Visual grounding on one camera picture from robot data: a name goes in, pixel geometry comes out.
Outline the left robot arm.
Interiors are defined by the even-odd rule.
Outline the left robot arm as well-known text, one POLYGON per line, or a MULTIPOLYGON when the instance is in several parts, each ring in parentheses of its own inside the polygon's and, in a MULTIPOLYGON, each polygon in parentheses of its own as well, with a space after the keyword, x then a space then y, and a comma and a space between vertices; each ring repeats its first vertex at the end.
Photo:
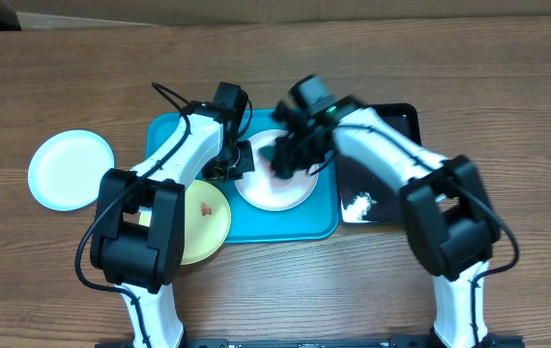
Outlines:
POLYGON ((252 105, 241 86, 221 82, 211 101, 153 88, 179 112, 177 129, 130 170, 101 178, 95 220, 81 239, 75 273, 87 287, 120 294, 133 328, 129 347, 183 347, 173 280, 185 249, 186 191, 197 176, 225 183, 254 169, 243 138, 252 105))

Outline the yellow plate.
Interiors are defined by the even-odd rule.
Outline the yellow plate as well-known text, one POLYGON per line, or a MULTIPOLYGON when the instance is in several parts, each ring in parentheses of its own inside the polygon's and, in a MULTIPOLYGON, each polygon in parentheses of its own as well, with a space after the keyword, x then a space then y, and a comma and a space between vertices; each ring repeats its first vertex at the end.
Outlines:
POLYGON ((214 185, 194 180, 186 191, 185 247, 181 264, 208 259, 223 245, 231 226, 228 200, 214 185))

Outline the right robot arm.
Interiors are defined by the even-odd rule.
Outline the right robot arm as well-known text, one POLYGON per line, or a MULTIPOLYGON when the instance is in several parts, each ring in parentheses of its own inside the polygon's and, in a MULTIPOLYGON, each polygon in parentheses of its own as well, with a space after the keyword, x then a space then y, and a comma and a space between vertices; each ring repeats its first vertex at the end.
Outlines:
POLYGON ((407 241, 433 276, 442 347, 480 347, 483 279, 500 225, 476 166, 433 153, 353 96, 337 99, 311 74, 289 91, 295 106, 273 113, 286 133, 260 149, 275 176, 313 175, 337 155, 355 160, 397 194, 407 241))

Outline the white plate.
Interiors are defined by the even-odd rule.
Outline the white plate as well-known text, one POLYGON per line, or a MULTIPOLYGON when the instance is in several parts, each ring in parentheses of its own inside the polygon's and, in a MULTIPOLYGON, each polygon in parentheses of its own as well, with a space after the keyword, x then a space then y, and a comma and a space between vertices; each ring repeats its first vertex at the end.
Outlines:
POLYGON ((315 189, 319 175, 296 171, 290 179, 279 179, 259 150, 275 144, 285 130, 264 130, 249 138, 254 170, 235 182, 239 194, 252 206, 266 211, 284 211, 303 203, 315 189))

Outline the light blue plate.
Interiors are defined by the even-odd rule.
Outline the light blue plate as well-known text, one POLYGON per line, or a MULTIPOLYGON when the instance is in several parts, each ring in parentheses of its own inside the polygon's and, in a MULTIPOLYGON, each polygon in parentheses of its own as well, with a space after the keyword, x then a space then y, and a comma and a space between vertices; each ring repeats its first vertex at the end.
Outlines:
POLYGON ((35 152, 28 167, 28 187, 47 209, 78 210, 97 199, 103 174, 114 166, 112 149, 100 135, 66 130, 35 152))

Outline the green scrub sponge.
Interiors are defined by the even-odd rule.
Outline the green scrub sponge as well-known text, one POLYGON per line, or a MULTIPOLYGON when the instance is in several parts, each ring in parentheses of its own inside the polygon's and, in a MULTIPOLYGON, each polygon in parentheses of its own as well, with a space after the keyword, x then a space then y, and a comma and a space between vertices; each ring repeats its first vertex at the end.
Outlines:
POLYGON ((258 154, 271 166, 278 165, 281 160, 281 148, 278 145, 266 145, 258 150, 258 154))

